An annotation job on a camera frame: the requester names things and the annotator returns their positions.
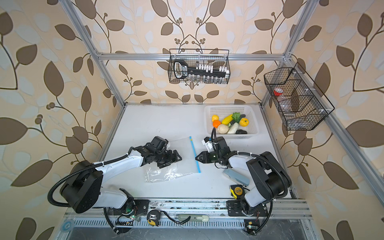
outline black wire basket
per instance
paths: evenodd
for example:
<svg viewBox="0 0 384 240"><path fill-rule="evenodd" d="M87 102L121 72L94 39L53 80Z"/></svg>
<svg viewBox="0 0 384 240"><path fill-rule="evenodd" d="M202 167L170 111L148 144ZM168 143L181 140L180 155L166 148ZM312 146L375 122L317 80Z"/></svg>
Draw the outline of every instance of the black wire basket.
<svg viewBox="0 0 384 240"><path fill-rule="evenodd" d="M170 49L169 82L228 84L228 55L229 50L223 49Z"/></svg>
<svg viewBox="0 0 384 240"><path fill-rule="evenodd" d="M278 68L264 74L265 86L287 130L313 130L333 110L331 101L313 81L309 87L302 79L303 68ZM324 106L315 96L324 97L329 105Z"/></svg>

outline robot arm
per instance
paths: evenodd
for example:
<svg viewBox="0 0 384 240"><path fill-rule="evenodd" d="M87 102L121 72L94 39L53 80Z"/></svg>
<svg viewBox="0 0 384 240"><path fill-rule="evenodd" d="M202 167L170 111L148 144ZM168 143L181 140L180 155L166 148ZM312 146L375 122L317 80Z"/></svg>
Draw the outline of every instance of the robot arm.
<svg viewBox="0 0 384 240"><path fill-rule="evenodd" d="M267 203L274 198L285 197L291 179L287 172L270 152L260 155L247 152L231 151L223 137L206 137L203 144L208 151L201 152L196 160L202 163L220 163L229 168L238 167L248 170L255 182L255 187L245 194L242 200L244 213L252 214L253 209L261 203Z"/></svg>
<svg viewBox="0 0 384 240"><path fill-rule="evenodd" d="M159 168L163 168L182 160L176 150L167 150L167 145L166 139L155 137L145 146L131 147L127 154L109 161L79 162L70 175L51 188L48 201L55 206L72 207L76 213L83 213L92 207L122 208L133 197L124 189L111 190L103 188L102 184L122 172L151 162L156 162ZM53 192L63 182L60 194L67 204L53 199Z"/></svg>

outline wallpaper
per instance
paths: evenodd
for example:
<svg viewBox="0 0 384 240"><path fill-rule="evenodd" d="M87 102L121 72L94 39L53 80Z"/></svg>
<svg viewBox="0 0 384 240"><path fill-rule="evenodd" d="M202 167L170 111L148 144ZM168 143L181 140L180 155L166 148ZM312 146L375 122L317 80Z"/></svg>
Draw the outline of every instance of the wallpaper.
<svg viewBox="0 0 384 240"><path fill-rule="evenodd" d="M0 1L0 36L0 231L46 240L66 210L47 192L97 160L120 106L57 1Z"/></svg>
<svg viewBox="0 0 384 240"><path fill-rule="evenodd" d="M381 173L383 10L382 1L321 0L293 54ZM327 125L286 131L272 102L266 110L324 240L382 239L384 209Z"/></svg>
<svg viewBox="0 0 384 240"><path fill-rule="evenodd" d="M304 0L73 0L99 52L283 53Z"/></svg>
<svg viewBox="0 0 384 240"><path fill-rule="evenodd" d="M323 5L310 19L293 59L320 84L338 119L384 175L384 2Z"/></svg>
<svg viewBox="0 0 384 240"><path fill-rule="evenodd" d="M306 199L323 239L382 239L384 208L326 123L286 131L275 105L266 111L298 197Z"/></svg>
<svg viewBox="0 0 384 240"><path fill-rule="evenodd" d="M107 68L123 98L133 103L258 103L265 95L263 75L273 61L231 61L228 84L169 82L166 61L109 61Z"/></svg>

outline tape measure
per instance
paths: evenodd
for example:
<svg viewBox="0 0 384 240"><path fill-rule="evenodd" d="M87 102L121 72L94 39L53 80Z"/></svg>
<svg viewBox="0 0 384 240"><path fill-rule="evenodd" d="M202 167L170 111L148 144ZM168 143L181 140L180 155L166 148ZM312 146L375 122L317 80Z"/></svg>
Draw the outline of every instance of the tape measure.
<svg viewBox="0 0 384 240"><path fill-rule="evenodd" d="M231 195L235 199L240 199L244 195L244 189L241 185L231 185L230 186Z"/></svg>
<svg viewBox="0 0 384 240"><path fill-rule="evenodd" d="M152 210L147 215L147 221L151 226L159 226L160 212L158 210Z"/></svg>

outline white plastic basket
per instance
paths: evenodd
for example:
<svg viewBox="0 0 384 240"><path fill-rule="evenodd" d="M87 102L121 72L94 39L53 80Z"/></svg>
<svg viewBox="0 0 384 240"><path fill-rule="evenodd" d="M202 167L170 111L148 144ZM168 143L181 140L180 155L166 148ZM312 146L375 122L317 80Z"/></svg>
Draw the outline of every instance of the white plastic basket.
<svg viewBox="0 0 384 240"><path fill-rule="evenodd" d="M258 123L255 117L253 109L248 105L211 105L204 108L204 121L205 127L207 129L208 136L211 136L212 133L212 116L217 115L219 120L223 120L228 115L233 113L245 114L246 118L249 120L249 124L246 127L239 126L239 129L245 130L248 134L217 134L216 136L222 136L226 139L244 139L251 138L258 133Z"/></svg>

